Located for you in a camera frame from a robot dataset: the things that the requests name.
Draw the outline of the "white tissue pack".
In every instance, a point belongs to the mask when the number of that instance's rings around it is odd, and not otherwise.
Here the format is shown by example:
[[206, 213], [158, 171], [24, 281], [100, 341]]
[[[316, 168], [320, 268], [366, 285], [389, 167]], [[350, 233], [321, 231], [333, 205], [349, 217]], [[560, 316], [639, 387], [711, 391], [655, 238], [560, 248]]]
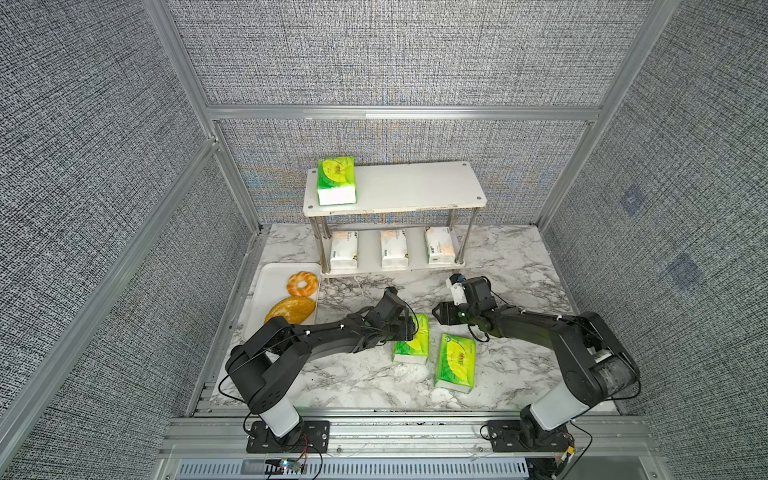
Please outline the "white tissue pack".
[[450, 264], [455, 261], [456, 252], [448, 227], [426, 227], [424, 238], [429, 264]]
[[380, 232], [381, 266], [384, 270], [403, 269], [409, 266], [406, 232], [382, 230]]
[[358, 232], [335, 231], [331, 236], [330, 267], [332, 271], [358, 268]]

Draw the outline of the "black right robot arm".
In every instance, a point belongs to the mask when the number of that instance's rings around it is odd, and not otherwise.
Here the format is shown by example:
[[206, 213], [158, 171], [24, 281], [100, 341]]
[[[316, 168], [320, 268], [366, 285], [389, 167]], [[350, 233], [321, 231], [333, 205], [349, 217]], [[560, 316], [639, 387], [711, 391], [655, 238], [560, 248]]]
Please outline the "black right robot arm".
[[491, 421], [496, 452], [554, 452], [574, 444], [566, 425], [596, 405], [640, 385], [635, 360], [594, 312], [544, 314], [507, 303], [485, 277], [447, 280], [452, 299], [432, 310], [438, 323], [477, 328], [487, 337], [516, 339], [552, 350], [562, 381], [516, 420]]

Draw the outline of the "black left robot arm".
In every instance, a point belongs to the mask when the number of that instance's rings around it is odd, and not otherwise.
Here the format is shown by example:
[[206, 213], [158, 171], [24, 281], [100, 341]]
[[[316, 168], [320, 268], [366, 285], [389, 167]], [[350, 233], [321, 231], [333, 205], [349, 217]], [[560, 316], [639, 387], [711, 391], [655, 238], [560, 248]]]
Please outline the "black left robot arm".
[[394, 341], [411, 341], [419, 331], [417, 316], [388, 287], [374, 306], [363, 307], [338, 321], [302, 326], [278, 316], [245, 343], [235, 346], [225, 364], [226, 378], [240, 401], [259, 417], [277, 442], [293, 445], [303, 419], [287, 398], [304, 366], [336, 354], [355, 354]]

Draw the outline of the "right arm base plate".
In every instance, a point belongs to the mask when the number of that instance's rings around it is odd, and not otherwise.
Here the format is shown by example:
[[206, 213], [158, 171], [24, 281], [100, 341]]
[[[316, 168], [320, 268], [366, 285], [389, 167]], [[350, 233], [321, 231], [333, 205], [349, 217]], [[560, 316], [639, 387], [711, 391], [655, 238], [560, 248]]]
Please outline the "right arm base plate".
[[496, 453], [536, 452], [558, 456], [574, 446], [573, 436], [564, 426], [545, 431], [528, 420], [491, 420], [486, 427]]

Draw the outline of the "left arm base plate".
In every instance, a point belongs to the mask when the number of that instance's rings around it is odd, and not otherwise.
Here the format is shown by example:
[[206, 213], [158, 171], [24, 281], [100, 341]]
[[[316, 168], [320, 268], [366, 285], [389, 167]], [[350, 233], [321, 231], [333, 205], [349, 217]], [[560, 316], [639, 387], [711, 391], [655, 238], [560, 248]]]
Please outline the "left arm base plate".
[[285, 436], [277, 436], [263, 421], [249, 425], [246, 452], [267, 453], [309, 453], [325, 454], [330, 440], [331, 423], [326, 420], [301, 420]]

